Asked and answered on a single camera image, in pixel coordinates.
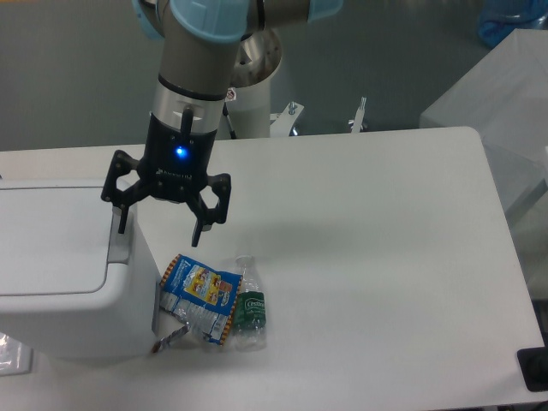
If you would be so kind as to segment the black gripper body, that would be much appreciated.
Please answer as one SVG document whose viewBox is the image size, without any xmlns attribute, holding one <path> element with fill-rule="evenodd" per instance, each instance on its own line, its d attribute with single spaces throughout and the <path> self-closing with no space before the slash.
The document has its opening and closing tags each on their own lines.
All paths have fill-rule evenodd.
<svg viewBox="0 0 548 411">
<path fill-rule="evenodd" d="M 138 174 L 153 198 L 185 203 L 197 200 L 206 188 L 217 132 L 195 133 L 192 125 L 189 113 L 183 115 L 179 128 L 151 116 Z"/>
</svg>

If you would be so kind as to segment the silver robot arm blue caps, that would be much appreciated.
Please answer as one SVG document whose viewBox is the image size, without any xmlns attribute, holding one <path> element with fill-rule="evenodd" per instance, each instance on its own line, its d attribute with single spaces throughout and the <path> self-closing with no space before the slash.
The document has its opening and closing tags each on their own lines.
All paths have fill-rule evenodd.
<svg viewBox="0 0 548 411">
<path fill-rule="evenodd" d="M 227 173 L 207 173 L 241 41 L 282 25 L 338 13 L 341 1 L 136 1 L 134 9 L 164 40 L 141 159 L 114 152 L 101 199 L 126 229 L 132 205 L 147 197 L 185 204 L 196 216 L 192 245 L 225 223 Z"/>
</svg>

